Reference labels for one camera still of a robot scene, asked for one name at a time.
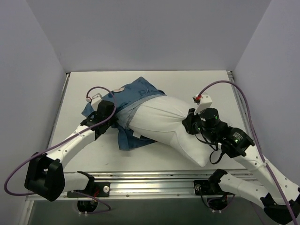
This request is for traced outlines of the blue lettered pillowcase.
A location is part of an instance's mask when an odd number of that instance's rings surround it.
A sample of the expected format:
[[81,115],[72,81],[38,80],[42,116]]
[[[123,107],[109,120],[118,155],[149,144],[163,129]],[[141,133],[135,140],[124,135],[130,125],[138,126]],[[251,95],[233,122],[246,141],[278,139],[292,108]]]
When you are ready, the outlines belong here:
[[132,83],[102,96],[103,100],[110,102],[114,101],[113,97],[116,98],[116,117],[118,120],[112,125],[112,128],[118,129],[118,146],[120,150],[132,150],[156,142],[143,135],[135,137],[133,130],[129,128],[129,124],[142,103],[161,96],[165,96],[165,93],[143,77],[139,77]]

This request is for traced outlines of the white pillow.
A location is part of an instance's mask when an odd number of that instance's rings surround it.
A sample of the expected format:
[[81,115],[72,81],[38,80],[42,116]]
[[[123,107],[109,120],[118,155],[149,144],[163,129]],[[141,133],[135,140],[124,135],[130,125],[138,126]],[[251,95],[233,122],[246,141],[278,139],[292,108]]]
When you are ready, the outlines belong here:
[[194,164],[204,167],[212,148],[188,134],[182,124],[191,108],[178,98],[156,97],[138,107],[128,127],[141,136],[171,146]]

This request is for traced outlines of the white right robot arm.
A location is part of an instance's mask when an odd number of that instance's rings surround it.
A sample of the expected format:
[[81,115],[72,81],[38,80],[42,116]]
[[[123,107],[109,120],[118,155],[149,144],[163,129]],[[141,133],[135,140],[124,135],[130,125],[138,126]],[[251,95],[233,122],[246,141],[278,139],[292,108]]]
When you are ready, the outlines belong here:
[[211,192],[238,195],[261,207],[278,224],[296,221],[300,214],[299,185],[272,165],[247,133],[221,121],[215,108],[204,109],[199,114],[191,108],[182,124],[189,134],[202,135],[205,144],[216,146],[221,155],[244,166],[260,182],[255,185],[217,169],[208,179]]

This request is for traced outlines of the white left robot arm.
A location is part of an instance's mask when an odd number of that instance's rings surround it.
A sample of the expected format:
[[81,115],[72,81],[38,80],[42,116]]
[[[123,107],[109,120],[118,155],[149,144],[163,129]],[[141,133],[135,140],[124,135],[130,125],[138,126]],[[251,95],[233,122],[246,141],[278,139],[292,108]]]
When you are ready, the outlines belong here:
[[87,145],[96,141],[116,122],[113,102],[102,100],[97,110],[84,119],[63,144],[30,160],[24,186],[53,202],[64,192],[93,195],[95,178],[83,171],[65,173],[66,165]]

